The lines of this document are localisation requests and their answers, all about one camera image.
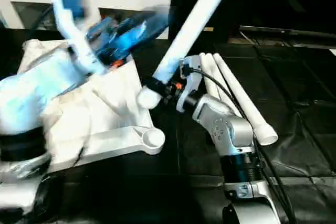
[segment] black table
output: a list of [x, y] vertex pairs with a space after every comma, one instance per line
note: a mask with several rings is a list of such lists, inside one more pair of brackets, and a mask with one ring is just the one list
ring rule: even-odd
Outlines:
[[[0, 79], [15, 74], [25, 31], [1, 30]], [[38, 31], [40, 40], [60, 39]], [[156, 40], [134, 52], [140, 79], [150, 76], [169, 47]], [[265, 147], [299, 223], [336, 221], [336, 57], [327, 50], [212, 44], [191, 53], [219, 52], [279, 140]], [[222, 223], [223, 178], [205, 130], [162, 104], [151, 110], [166, 135], [162, 152], [106, 159], [65, 172], [64, 198], [50, 222]], [[284, 218], [282, 209], [279, 213]]]

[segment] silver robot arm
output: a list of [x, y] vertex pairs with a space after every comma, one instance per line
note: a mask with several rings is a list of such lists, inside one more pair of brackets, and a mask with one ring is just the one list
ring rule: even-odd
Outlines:
[[[199, 56], [186, 57], [181, 61], [181, 70], [185, 65], [200, 70]], [[235, 115], [219, 99], [199, 94], [197, 89], [202, 79], [199, 73], [181, 74], [181, 77], [187, 79], [184, 89], [174, 89], [176, 83], [167, 88], [153, 79], [148, 87], [159, 93], [165, 102], [176, 103], [178, 111], [189, 113], [210, 134], [220, 156], [224, 193], [232, 201], [223, 209], [223, 219], [239, 224], [280, 224], [268, 184], [261, 174], [261, 161], [255, 151], [250, 123]]]

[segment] metal bracket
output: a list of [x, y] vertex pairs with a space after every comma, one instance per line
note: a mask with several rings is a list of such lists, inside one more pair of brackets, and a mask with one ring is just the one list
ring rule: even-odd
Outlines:
[[183, 75], [182, 68], [184, 65], [189, 65], [189, 67], [201, 70], [201, 59], [198, 55], [185, 57], [180, 61], [180, 73], [181, 78], [187, 80], [187, 85], [185, 86], [180, 98], [177, 101], [176, 109], [177, 111], [184, 112], [183, 104], [186, 97], [194, 90], [198, 89], [198, 86], [202, 80], [202, 76], [199, 73], [192, 72], [188, 76]]

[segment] white tube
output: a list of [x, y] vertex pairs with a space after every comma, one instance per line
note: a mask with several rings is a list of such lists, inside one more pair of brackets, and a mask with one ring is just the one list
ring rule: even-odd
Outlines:
[[[224, 81], [224, 78], [215, 62], [215, 59], [213, 58], [213, 55], [202, 53], [199, 56], [201, 58], [203, 72], [215, 78], [227, 90], [227, 92], [230, 93], [229, 88], [227, 87], [226, 82]], [[204, 78], [204, 82], [209, 95], [212, 95], [213, 97], [225, 102], [237, 116], [241, 116], [232, 100], [225, 94], [223, 90], [220, 89], [220, 87], [218, 87], [209, 78]]]
[[258, 142], [261, 145], [274, 143], [278, 139], [277, 133], [274, 131], [272, 126], [265, 121], [222, 57], [219, 54], [214, 54], [214, 59], [250, 121]]
[[[179, 61], [187, 55], [220, 2], [221, 0], [197, 1], [181, 30], [176, 35], [173, 43], [157, 67], [153, 75], [154, 78], [165, 84], [169, 82], [179, 66]], [[144, 87], [138, 95], [138, 103], [147, 109], [156, 107], [160, 99], [161, 96], [159, 94], [147, 87]]]

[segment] black cable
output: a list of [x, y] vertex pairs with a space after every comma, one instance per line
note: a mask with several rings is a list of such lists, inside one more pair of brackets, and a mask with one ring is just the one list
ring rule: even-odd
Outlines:
[[[212, 76], [208, 75], [207, 73], [198, 70], [198, 69], [194, 69], [194, 68], [190, 68], [185, 66], [184, 68], [186, 68], [187, 71], [189, 72], [196, 72], [199, 73], [207, 78], [209, 78], [211, 81], [213, 81], [220, 89], [222, 89], [222, 91], [229, 97], [229, 99], [232, 101], [232, 103], [236, 106], [236, 108], [239, 110], [239, 112], [241, 113], [242, 117], [245, 118], [247, 121], [247, 117], [246, 114], [244, 113], [244, 111], [242, 110], [241, 106], [239, 105], [237, 98], [235, 97], [234, 93], [232, 92], [232, 90], [230, 89], [230, 86], [227, 84], [228, 88], [230, 89], [231, 94], [223, 87], [223, 85], [221, 85], [215, 78], [213, 78]], [[273, 194], [277, 197], [277, 199], [279, 200], [282, 208], [285, 211], [285, 214], [288, 217], [288, 220], [291, 224], [296, 224], [296, 218], [295, 218], [295, 213], [294, 213], [294, 209], [293, 206], [291, 204], [291, 201], [287, 195], [287, 193], [285, 192], [285, 187], [279, 177], [279, 175], [277, 174], [271, 160], [269, 159], [269, 157], [267, 156], [267, 154], [265, 153], [264, 149], [260, 146], [260, 144], [258, 143], [258, 141], [255, 141], [254, 139], [254, 144], [255, 144], [255, 148], [256, 148], [256, 153], [257, 156], [259, 158], [259, 160], [261, 160], [260, 157], [260, 153], [263, 156], [267, 166], [270, 168], [276, 182], [278, 183], [278, 187], [280, 189], [280, 191], [277, 190], [277, 188], [275, 187], [275, 185], [273, 184], [273, 182], [271, 181], [270, 177], [266, 174], [265, 170], [262, 168], [261, 171], [263, 173], [263, 176], [265, 177], [265, 180], [267, 181], [267, 183], [269, 184], [270, 190], [273, 192]]]
[[188, 68], [188, 70], [190, 72], [194, 72], [194, 73], [199, 73], [201, 75], [203, 75], [204, 77], [210, 79], [211, 81], [213, 81], [217, 86], [219, 86], [219, 88], [227, 95], [227, 97], [229, 97], [229, 99], [232, 101], [232, 103], [239, 109], [240, 106], [239, 104], [236, 102], [236, 100], [232, 97], [232, 95], [223, 87], [222, 84], [220, 84], [219, 81], [217, 81], [215, 78], [213, 78], [212, 76], [208, 75], [207, 73], [199, 70], [199, 69], [195, 69], [195, 68], [190, 68], [190, 67], [185, 67]]

